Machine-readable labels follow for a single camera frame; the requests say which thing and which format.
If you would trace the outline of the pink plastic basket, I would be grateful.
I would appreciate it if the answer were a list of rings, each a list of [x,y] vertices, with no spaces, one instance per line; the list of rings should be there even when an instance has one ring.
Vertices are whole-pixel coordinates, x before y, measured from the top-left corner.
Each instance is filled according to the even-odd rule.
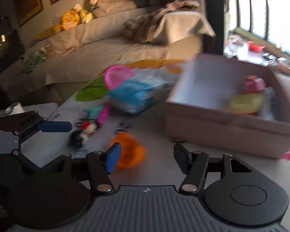
[[[136,73],[133,69],[123,66],[114,65],[109,67],[104,74],[104,81],[106,87],[111,91],[120,86],[123,82],[134,77]]]

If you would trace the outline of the brown jacket on sofa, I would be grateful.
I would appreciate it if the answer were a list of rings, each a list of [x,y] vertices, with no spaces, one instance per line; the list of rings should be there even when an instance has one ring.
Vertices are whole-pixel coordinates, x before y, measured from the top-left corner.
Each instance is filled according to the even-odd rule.
[[[200,3],[196,0],[175,0],[150,14],[128,19],[123,24],[123,34],[126,38],[140,44],[153,43],[164,15],[179,11],[196,11],[198,8]]]

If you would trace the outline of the blue wet wipes pack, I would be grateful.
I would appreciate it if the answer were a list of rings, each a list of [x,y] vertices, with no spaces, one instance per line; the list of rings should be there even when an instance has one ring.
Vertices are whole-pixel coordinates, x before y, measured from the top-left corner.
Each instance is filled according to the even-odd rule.
[[[128,114],[138,114],[159,101],[171,83],[153,75],[136,75],[110,91],[110,104]]]

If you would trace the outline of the white rabbit keychain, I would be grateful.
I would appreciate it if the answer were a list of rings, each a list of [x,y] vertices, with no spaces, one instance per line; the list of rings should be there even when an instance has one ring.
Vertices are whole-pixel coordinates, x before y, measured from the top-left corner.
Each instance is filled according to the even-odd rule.
[[[90,136],[99,130],[97,122],[89,120],[77,123],[76,127],[69,137],[69,145],[75,149],[84,147]]]

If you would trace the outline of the teal crank handle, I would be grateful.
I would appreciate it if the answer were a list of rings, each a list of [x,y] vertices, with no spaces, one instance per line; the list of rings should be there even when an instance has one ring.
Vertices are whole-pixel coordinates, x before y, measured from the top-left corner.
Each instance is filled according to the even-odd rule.
[[[84,109],[84,113],[87,119],[98,119],[102,110],[103,106],[95,106],[92,108]]]

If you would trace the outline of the pink cardboard box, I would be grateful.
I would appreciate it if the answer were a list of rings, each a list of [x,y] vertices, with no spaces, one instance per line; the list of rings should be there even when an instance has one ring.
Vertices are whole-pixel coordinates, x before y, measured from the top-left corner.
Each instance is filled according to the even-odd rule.
[[[262,116],[234,113],[228,106],[249,75],[275,93],[275,109]],[[272,70],[260,64],[196,55],[184,63],[164,113],[165,133],[174,140],[272,159],[290,149],[290,98]]]

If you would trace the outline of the small doll plush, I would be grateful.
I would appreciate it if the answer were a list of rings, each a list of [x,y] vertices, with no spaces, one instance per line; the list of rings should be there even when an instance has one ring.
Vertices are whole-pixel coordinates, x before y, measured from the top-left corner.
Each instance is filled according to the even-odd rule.
[[[98,7],[98,1],[99,0],[89,0],[90,3],[89,11],[91,13]]]

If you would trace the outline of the pink cartoon figure toy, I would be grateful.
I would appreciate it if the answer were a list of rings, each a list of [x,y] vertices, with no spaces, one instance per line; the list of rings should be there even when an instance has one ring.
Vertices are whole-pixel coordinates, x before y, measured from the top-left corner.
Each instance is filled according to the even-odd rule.
[[[260,93],[267,87],[266,82],[255,75],[249,75],[245,79],[244,93]]]

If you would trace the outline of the orange plastic toy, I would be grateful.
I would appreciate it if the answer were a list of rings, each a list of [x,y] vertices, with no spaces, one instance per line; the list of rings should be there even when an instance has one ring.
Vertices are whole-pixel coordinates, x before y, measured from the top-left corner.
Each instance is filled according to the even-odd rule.
[[[111,142],[120,143],[121,156],[117,163],[117,170],[132,169],[142,164],[146,158],[146,149],[129,133],[117,134]]]

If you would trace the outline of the printed play mat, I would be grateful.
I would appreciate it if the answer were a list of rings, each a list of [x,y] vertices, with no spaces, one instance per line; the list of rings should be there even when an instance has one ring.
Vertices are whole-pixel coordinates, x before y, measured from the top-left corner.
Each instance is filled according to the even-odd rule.
[[[112,139],[127,132],[145,148],[144,162],[132,169],[120,169],[111,175],[114,185],[169,185],[179,186],[184,178],[173,158],[173,141],[165,134],[164,92],[157,103],[137,115],[114,111],[103,127],[93,134],[81,148],[73,148],[68,133],[39,132],[23,145],[24,155],[38,166],[44,166],[61,154],[82,158],[92,151],[105,151]],[[79,126],[90,108],[100,106],[106,98],[104,76],[99,75],[75,92],[62,106],[37,105],[42,116],[51,120],[69,121]],[[274,160],[241,154],[241,158],[282,186],[290,199],[290,151],[285,159]],[[290,204],[283,224],[290,229]]]

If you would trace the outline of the beige covered sofa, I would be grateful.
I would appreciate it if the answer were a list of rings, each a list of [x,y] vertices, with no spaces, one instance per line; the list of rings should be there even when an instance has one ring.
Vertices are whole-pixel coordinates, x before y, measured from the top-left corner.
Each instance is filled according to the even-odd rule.
[[[215,32],[202,13],[179,11],[163,16],[153,43],[137,43],[123,34],[128,19],[163,6],[138,8],[133,0],[101,0],[98,17],[40,41],[0,74],[10,98],[48,85],[89,81],[105,68],[141,60],[185,60],[211,50]]]

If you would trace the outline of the yellow sponge toy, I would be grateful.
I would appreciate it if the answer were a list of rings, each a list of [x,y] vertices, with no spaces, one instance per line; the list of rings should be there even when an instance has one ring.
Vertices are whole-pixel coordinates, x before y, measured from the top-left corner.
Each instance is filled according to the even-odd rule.
[[[255,114],[263,104],[261,93],[238,94],[229,102],[229,110],[237,114]]]

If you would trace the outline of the yellow plush toy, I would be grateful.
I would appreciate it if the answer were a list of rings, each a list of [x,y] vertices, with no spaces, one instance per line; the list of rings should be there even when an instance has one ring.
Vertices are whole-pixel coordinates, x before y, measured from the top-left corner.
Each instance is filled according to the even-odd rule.
[[[74,10],[69,10],[62,17],[61,27],[63,30],[69,30],[76,27],[80,22],[80,17]]]

